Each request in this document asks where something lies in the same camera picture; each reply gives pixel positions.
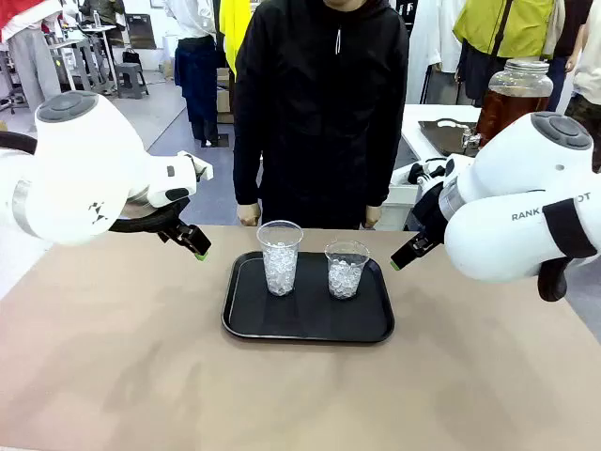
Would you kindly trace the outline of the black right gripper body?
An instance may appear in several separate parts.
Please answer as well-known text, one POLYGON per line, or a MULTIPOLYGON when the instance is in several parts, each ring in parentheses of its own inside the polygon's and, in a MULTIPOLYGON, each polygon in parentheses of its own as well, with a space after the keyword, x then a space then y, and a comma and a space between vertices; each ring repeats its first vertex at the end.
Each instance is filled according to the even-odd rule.
POLYGON ((446 218, 439 207, 439 197, 443 183, 439 182, 425 192, 412 209, 412 214, 419 224, 420 232, 430 241, 443 243, 446 218))

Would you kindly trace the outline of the person's right hand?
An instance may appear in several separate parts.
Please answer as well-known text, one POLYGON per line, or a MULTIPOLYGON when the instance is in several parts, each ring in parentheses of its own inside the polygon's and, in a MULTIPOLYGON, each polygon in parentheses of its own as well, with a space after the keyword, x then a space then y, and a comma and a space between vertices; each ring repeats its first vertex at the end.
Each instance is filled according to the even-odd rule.
POLYGON ((237 215, 243 226, 257 226, 261 217, 261 209, 258 203, 238 205, 237 215))

